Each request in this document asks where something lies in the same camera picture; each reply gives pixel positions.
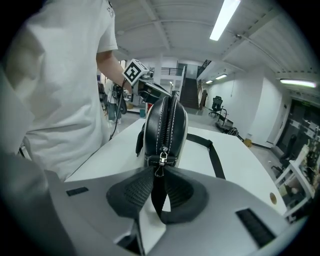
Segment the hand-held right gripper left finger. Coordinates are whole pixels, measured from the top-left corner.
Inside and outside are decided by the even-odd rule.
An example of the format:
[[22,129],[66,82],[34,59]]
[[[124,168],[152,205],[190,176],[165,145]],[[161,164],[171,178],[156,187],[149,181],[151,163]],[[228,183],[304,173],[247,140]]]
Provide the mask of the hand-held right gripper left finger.
[[151,168],[67,183],[46,171],[44,184],[44,240],[59,255],[151,254]]

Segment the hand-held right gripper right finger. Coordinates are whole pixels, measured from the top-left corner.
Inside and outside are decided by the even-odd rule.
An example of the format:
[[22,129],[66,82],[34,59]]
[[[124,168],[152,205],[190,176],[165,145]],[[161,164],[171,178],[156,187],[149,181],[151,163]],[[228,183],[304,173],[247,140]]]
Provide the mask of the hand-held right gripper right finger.
[[169,170],[203,185],[208,202],[193,221],[168,225],[151,256],[279,256],[307,221],[288,223],[233,182],[181,168]]

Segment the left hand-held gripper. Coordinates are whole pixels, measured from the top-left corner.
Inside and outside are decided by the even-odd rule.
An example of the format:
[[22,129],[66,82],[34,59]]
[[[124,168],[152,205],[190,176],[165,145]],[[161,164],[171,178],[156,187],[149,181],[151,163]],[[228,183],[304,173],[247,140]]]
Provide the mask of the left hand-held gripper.
[[154,83],[154,72],[137,59],[132,59],[122,74],[131,85],[132,93],[124,96],[131,104],[154,104],[159,99],[172,96],[159,84]]

